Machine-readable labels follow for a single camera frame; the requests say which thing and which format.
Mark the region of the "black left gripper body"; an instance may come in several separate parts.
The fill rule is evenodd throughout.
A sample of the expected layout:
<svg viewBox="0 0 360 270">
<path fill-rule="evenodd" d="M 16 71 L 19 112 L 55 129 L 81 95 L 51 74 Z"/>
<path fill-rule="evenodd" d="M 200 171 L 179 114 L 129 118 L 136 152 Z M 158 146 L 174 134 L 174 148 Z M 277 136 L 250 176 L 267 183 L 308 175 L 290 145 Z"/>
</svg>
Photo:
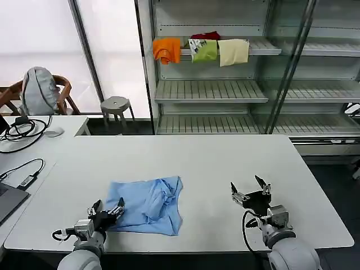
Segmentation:
<svg viewBox="0 0 360 270">
<path fill-rule="evenodd" d="M 116 224 L 117 217 L 114 214 L 109 213 L 108 211 L 98 211 L 95 214 L 89 216 L 93 221 L 94 230 L 98 232 L 105 232 L 111 226 Z"/>
</svg>

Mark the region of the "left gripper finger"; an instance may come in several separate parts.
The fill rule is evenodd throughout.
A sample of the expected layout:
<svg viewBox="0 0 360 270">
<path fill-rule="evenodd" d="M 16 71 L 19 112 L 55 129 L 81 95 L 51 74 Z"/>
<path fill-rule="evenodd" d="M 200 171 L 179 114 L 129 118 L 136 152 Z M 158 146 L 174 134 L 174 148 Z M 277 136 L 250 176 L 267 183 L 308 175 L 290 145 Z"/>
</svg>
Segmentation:
<svg viewBox="0 0 360 270">
<path fill-rule="evenodd" d="M 108 215 L 111 217 L 111 218 L 115 218 L 115 219 L 118 219 L 119 217 L 121 217 L 124 213 L 124 199 L 121 197 L 119 199 L 119 202 L 118 204 L 111 210 L 108 211 Z"/>
<path fill-rule="evenodd" d="M 101 206 L 101 199 L 97 200 L 90 208 L 87 208 L 88 217 L 95 216 Z"/>
</svg>

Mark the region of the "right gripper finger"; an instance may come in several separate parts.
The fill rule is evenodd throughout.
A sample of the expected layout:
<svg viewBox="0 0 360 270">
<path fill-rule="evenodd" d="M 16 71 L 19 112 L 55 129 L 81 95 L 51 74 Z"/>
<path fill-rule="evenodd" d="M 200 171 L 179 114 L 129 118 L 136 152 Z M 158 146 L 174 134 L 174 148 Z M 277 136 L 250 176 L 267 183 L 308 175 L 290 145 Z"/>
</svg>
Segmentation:
<svg viewBox="0 0 360 270">
<path fill-rule="evenodd" d="M 257 175 L 255 175 L 255 179 L 256 179 L 257 183 L 260 185 L 260 187 L 262 188 L 262 194 L 270 195 L 272 185 L 270 183 L 266 183 L 263 178 L 260 178 Z"/>
<path fill-rule="evenodd" d="M 232 182 L 231 182 L 231 192 L 232 192 L 232 200 L 241 206 L 243 206 L 244 202 L 246 202 L 250 199 L 249 196 L 238 192 L 237 188 L 235 187 L 235 185 Z"/>
</svg>

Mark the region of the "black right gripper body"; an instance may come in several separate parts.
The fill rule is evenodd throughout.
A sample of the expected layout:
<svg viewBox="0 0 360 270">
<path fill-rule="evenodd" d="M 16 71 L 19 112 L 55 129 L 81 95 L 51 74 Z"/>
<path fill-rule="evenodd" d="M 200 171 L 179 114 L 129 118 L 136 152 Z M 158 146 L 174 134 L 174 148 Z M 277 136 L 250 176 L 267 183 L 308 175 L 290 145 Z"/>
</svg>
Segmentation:
<svg viewBox="0 0 360 270">
<path fill-rule="evenodd" d="M 264 194 L 263 191 L 255 191 L 246 194 L 246 200 L 242 202 L 245 209 L 251 209 L 256 215 L 267 215 L 272 195 Z"/>
</svg>

